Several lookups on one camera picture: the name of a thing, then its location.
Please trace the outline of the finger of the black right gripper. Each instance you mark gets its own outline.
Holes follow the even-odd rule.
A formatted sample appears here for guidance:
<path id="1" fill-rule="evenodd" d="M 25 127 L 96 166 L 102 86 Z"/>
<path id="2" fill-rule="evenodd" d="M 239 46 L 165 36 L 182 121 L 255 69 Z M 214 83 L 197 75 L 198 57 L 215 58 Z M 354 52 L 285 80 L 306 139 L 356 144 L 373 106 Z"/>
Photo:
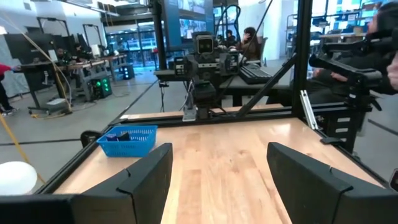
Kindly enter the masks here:
<path id="1" fill-rule="evenodd" d="M 186 61 L 187 61 L 186 57 L 174 58 L 174 72 L 176 76 L 185 77 L 187 75 L 185 70 Z"/>
<path id="2" fill-rule="evenodd" d="M 224 75 L 235 75 L 239 72 L 239 52 L 225 54 L 223 69 Z"/>

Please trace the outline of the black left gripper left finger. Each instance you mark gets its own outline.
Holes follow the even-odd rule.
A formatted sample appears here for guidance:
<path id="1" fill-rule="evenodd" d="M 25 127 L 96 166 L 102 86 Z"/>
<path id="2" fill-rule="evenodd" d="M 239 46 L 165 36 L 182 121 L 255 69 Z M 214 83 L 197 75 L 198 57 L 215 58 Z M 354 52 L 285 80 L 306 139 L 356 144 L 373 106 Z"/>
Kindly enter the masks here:
<path id="1" fill-rule="evenodd" d="M 0 197 L 0 224 L 160 224 L 173 146 L 165 143 L 80 194 Z"/>

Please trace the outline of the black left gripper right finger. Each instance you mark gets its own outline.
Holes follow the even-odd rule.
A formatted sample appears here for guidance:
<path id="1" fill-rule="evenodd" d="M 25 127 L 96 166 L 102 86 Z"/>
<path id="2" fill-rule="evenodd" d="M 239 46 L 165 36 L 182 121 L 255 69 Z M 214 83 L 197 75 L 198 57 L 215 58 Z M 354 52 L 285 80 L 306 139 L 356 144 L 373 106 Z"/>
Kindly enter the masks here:
<path id="1" fill-rule="evenodd" d="M 277 142 L 270 172 L 293 224 L 398 224 L 398 193 Z"/>

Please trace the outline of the person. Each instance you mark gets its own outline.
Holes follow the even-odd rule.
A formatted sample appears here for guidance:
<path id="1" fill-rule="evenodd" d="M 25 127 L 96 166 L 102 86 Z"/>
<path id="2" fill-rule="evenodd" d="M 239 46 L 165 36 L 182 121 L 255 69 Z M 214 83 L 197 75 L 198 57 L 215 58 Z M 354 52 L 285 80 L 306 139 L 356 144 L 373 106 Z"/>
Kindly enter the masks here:
<path id="1" fill-rule="evenodd" d="M 69 64 L 71 61 L 71 56 L 68 54 L 67 51 L 63 50 L 62 48 L 57 49 L 57 58 L 58 61 L 62 64 Z"/>
<path id="2" fill-rule="evenodd" d="M 261 61 L 264 42 L 259 40 L 254 27 L 244 29 L 242 41 L 236 44 L 236 49 L 241 51 L 249 61 Z"/>
<path id="3" fill-rule="evenodd" d="M 233 35 L 232 30 L 228 29 L 226 31 L 226 39 L 225 39 L 224 44 L 226 47 L 234 47 L 236 45 L 236 38 Z"/>
<path id="4" fill-rule="evenodd" d="M 7 116 L 16 111 L 16 109 L 10 105 L 6 90 L 4 88 L 4 85 L 2 84 L 2 81 L 5 78 L 5 73 L 10 71 L 14 72 L 15 70 L 17 70 L 16 67 L 10 67 L 8 65 L 0 63 L 0 113 L 3 116 Z"/>
<path id="5" fill-rule="evenodd" d="M 84 50 L 80 44 L 75 44 L 74 47 L 75 47 L 75 55 L 73 56 L 73 58 L 77 62 L 84 62 L 90 59 L 89 53 L 86 50 Z"/>
<path id="6" fill-rule="evenodd" d="M 368 34 L 395 27 L 398 27 L 398 2 L 393 1 L 379 8 L 372 21 L 368 24 Z M 385 95 L 395 95 L 398 90 L 393 89 L 387 76 L 387 67 L 391 64 L 393 56 L 394 52 L 373 52 L 363 56 L 342 54 L 336 58 L 336 61 L 354 68 L 373 68 L 380 71 L 383 75 L 382 82 L 372 90 Z M 313 73 L 313 77 L 307 82 L 310 102 L 322 104 L 343 101 L 348 95 L 347 80 L 347 77 L 337 72 L 317 68 Z"/>

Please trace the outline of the black keyboard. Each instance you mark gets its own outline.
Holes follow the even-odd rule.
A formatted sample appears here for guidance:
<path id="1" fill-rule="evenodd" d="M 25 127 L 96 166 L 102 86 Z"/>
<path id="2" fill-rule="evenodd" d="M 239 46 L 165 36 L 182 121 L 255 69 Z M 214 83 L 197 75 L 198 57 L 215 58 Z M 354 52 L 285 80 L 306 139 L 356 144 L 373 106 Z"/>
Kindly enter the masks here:
<path id="1" fill-rule="evenodd" d="M 248 85 L 266 84 L 273 76 L 260 68 L 243 66 L 240 68 L 239 76 Z"/>

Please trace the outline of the dark grey desk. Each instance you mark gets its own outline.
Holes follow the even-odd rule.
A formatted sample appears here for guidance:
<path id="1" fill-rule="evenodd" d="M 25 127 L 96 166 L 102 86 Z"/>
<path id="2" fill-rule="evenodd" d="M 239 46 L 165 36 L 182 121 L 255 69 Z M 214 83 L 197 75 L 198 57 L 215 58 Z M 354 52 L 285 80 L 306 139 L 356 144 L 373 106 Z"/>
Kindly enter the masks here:
<path id="1" fill-rule="evenodd" d="M 186 77 L 177 76 L 173 70 L 157 70 L 154 75 L 161 82 L 184 82 L 188 81 Z M 233 97 L 233 106 L 241 106 L 243 104 L 243 96 L 254 96 L 264 84 L 247 84 L 241 77 L 235 76 L 228 78 L 223 82 L 219 89 L 224 91 L 225 96 Z"/>

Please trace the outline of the computer tower blue lights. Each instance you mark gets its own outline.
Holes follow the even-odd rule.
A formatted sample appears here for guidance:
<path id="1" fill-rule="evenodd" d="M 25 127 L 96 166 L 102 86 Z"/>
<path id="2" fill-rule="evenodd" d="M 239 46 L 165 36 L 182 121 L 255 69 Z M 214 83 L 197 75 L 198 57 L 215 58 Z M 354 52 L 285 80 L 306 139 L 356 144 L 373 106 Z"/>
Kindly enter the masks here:
<path id="1" fill-rule="evenodd" d="M 131 64 L 127 64 L 123 68 L 123 79 L 124 80 L 130 80 L 135 77 L 134 69 Z"/>

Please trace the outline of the blue plastic mesh basket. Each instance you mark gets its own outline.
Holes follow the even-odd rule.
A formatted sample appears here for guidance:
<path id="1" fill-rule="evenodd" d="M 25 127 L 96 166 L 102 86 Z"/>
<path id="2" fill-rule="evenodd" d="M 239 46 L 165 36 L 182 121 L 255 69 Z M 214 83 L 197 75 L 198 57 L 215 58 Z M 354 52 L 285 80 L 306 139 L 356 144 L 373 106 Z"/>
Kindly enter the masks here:
<path id="1" fill-rule="evenodd" d="M 128 132 L 130 141 L 107 141 L 107 134 Z M 108 157 L 144 157 L 156 142 L 157 126 L 115 126 L 102 135 L 96 143 Z"/>

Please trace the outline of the black mounting block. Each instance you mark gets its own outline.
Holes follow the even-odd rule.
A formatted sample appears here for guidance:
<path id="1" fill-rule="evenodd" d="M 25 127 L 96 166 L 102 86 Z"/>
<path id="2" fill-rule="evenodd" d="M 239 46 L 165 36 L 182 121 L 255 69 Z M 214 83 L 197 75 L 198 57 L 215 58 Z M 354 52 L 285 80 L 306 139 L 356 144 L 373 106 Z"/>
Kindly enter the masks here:
<path id="1" fill-rule="evenodd" d="M 326 137 L 322 139 L 322 143 L 342 147 L 346 152 L 352 154 L 358 127 L 356 115 L 340 113 L 331 114 L 325 118 Z"/>

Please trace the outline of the computer tower green lights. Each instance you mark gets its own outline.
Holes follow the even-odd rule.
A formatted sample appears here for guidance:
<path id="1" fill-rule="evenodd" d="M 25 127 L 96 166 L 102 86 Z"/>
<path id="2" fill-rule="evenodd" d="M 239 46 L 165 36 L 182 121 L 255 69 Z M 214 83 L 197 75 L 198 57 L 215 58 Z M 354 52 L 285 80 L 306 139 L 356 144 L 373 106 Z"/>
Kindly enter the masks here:
<path id="1" fill-rule="evenodd" d="M 104 99 L 113 94 L 109 77 L 94 78 L 90 83 L 92 100 Z"/>

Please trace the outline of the white light bulb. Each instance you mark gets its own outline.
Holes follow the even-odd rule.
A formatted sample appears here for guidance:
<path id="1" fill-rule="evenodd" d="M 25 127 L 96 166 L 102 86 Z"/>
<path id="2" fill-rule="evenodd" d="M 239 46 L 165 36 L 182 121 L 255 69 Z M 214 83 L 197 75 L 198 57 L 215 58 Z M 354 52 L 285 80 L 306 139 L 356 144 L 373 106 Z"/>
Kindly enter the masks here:
<path id="1" fill-rule="evenodd" d="M 37 183 L 37 172 L 21 161 L 0 164 L 0 196 L 31 194 Z"/>

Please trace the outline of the person's hand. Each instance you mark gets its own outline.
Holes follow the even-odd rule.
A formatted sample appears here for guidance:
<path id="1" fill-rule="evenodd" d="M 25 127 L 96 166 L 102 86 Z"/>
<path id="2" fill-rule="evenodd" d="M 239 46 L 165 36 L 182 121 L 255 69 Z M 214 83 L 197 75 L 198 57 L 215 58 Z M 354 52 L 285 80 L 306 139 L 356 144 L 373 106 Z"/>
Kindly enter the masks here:
<path id="1" fill-rule="evenodd" d="M 391 64 L 387 67 L 387 72 L 391 86 L 393 89 L 398 91 L 398 51 L 396 52 Z"/>

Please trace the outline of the dark partition panel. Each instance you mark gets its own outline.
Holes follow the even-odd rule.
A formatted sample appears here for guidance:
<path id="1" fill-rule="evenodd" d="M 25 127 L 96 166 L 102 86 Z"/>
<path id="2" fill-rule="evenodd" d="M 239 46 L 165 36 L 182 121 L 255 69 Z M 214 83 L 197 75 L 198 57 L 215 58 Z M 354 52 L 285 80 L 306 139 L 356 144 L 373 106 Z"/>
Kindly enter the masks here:
<path id="1" fill-rule="evenodd" d="M 40 62 L 48 60 L 49 50 L 54 49 L 53 36 L 50 34 L 26 34 L 47 56 L 37 49 L 23 34 L 5 34 L 4 38 L 13 59 L 22 64 L 33 63 L 37 58 Z"/>

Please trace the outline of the large wall display screen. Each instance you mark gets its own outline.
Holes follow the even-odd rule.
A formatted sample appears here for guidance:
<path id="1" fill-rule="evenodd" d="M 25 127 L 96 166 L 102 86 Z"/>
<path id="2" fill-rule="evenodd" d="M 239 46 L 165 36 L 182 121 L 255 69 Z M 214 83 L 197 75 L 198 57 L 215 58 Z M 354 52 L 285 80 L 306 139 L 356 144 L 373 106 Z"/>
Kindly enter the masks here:
<path id="1" fill-rule="evenodd" d="M 214 33 L 213 0 L 162 0 L 167 50 L 187 48 L 194 32 Z"/>

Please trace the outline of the silver metal bracket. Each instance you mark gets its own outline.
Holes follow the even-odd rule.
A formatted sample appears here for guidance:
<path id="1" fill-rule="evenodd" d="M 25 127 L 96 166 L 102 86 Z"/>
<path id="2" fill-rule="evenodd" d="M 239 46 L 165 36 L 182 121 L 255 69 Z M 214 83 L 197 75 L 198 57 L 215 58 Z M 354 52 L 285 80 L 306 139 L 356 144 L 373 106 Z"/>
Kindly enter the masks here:
<path id="1" fill-rule="evenodd" d="M 306 90 L 300 91 L 300 100 L 302 102 L 302 108 L 305 113 L 308 126 L 312 130 L 317 130 L 318 129 L 317 119 L 313 113 L 312 105 L 308 98 L 308 93 Z"/>

